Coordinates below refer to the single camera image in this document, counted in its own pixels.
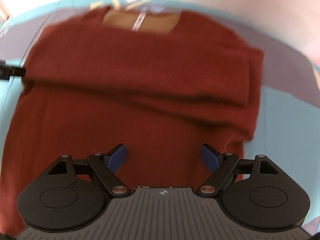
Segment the dark red long-sleeve sweater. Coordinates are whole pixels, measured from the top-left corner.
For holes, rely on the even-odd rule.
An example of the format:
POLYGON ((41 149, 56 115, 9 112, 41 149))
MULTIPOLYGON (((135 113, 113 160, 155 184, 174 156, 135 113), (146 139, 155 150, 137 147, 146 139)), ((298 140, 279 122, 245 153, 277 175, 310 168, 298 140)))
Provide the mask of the dark red long-sleeve sweater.
POLYGON ((118 144, 118 177, 137 186, 197 188, 200 148, 243 154, 256 127, 264 54, 191 11, 100 7, 44 28, 24 63, 24 88, 1 168, 1 233, 24 223, 20 192, 63 154, 84 159, 118 144))

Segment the blue grey patterned bed sheet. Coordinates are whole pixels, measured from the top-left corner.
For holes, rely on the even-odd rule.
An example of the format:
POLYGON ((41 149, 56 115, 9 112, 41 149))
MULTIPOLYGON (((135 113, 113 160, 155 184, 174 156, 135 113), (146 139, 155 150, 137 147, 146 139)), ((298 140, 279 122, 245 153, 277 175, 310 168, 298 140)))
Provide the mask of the blue grey patterned bed sheet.
MULTIPOLYGON (((175 0, 140 0, 148 14, 191 11, 232 30, 249 46, 264 54, 259 112, 251 140, 243 144, 242 157, 265 154, 287 172, 309 195, 308 219, 319 215, 319 67, 291 46, 220 11, 175 0)), ((62 0, 12 18, 1 31, 1 58, 24 66, 31 48, 45 27, 100 7, 113 9, 112 0, 62 0)), ((23 92, 23 79, 1 82, 1 152, 16 105, 23 92)))

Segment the white sweater neck label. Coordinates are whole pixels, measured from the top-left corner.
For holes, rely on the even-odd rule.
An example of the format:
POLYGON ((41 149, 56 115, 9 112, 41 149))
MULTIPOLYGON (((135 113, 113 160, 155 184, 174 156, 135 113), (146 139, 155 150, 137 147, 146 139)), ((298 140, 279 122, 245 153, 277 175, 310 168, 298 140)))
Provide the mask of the white sweater neck label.
POLYGON ((138 30, 140 29, 140 26, 142 25, 145 17, 146 17, 146 12, 141 12, 141 13, 138 15, 138 17, 137 17, 134 25, 132 26, 132 29, 131 29, 131 30, 132 30, 132 31, 138 31, 138 30))

